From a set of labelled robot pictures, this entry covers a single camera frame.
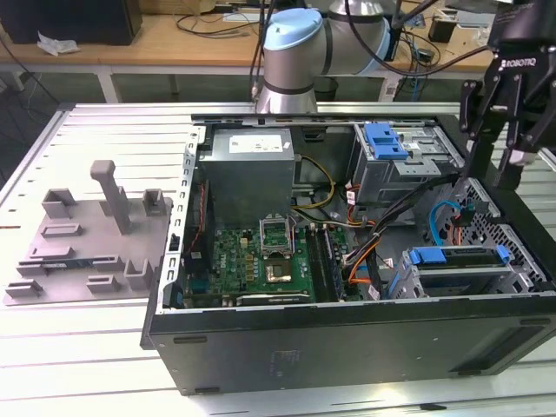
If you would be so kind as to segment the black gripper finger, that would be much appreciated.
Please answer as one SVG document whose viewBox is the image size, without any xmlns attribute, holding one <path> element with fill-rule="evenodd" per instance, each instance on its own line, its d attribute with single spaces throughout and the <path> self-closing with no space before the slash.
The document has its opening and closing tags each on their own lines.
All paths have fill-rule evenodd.
<svg viewBox="0 0 556 417">
<path fill-rule="evenodd" d="M 506 124 L 502 90 L 506 76 L 488 68 L 483 81 L 466 80 L 461 88 L 460 130 L 467 138 L 464 176 L 488 176 L 494 144 Z M 490 176 L 501 176 L 500 167 Z"/>
<path fill-rule="evenodd" d="M 555 79 L 513 77 L 508 99 L 507 161 L 528 165 L 542 149 L 555 150 Z"/>
</svg>

